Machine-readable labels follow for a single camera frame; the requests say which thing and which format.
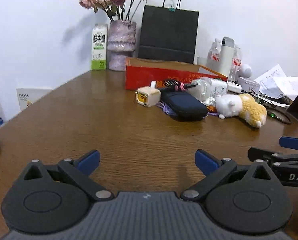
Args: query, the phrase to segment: paper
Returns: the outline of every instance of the paper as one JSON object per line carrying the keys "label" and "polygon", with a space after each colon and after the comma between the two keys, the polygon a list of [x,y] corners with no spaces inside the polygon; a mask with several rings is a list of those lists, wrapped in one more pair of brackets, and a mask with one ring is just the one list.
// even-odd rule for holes
{"label": "paper", "polygon": [[263,99],[264,101],[270,103],[270,104],[275,105],[275,106],[281,106],[281,107],[290,106],[290,105],[285,105],[285,104],[277,103],[277,102],[275,102],[275,101],[269,100],[268,98],[265,98],[265,97],[262,97],[262,96],[258,96],[258,97],[261,98],[261,99]]}
{"label": "paper", "polygon": [[277,84],[273,80],[275,77],[286,77],[286,74],[279,64],[255,79],[255,81],[260,84],[259,92],[271,98],[281,97],[283,92],[278,88]]}
{"label": "paper", "polygon": [[294,101],[298,95],[298,77],[274,77],[277,87]]}

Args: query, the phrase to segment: orange box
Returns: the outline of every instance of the orange box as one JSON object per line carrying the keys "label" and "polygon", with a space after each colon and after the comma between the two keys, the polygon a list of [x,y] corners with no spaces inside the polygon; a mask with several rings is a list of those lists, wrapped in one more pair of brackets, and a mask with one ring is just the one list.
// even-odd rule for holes
{"label": "orange box", "polygon": [[209,77],[227,81],[227,77],[201,65],[177,61],[162,61],[129,58],[126,66],[126,90],[136,90],[150,86],[152,80],[157,87],[163,86],[165,79],[175,79],[182,83],[191,83],[200,77]]}

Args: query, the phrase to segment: milk carton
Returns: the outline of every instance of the milk carton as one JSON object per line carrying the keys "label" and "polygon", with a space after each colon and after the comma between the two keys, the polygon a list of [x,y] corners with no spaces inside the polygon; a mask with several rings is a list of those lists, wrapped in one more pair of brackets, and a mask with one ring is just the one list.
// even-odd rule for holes
{"label": "milk carton", "polygon": [[108,25],[95,25],[92,30],[91,69],[106,69]]}

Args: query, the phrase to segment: white plush toy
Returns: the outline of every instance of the white plush toy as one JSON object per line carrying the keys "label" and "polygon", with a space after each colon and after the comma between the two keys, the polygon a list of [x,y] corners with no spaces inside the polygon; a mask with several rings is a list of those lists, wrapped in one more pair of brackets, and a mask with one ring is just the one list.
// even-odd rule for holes
{"label": "white plush toy", "polygon": [[239,116],[253,127],[260,128],[266,123],[267,109],[258,104],[249,94],[223,95],[216,97],[219,117]]}
{"label": "white plush toy", "polygon": [[226,94],[217,96],[215,99],[216,109],[221,119],[238,116],[239,112],[242,110],[242,101],[237,95]]}

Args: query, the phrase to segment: round joint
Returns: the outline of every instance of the round joint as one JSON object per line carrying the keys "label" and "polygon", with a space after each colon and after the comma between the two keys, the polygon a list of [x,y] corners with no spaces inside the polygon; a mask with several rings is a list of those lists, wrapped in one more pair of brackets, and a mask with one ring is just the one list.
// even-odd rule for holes
{"label": "round joint", "polygon": [[187,198],[195,198],[199,196],[199,192],[193,189],[185,190],[182,195],[184,195]]}
{"label": "round joint", "polygon": [[111,192],[108,190],[99,190],[96,192],[96,197],[100,199],[104,198],[110,198],[111,197]]}

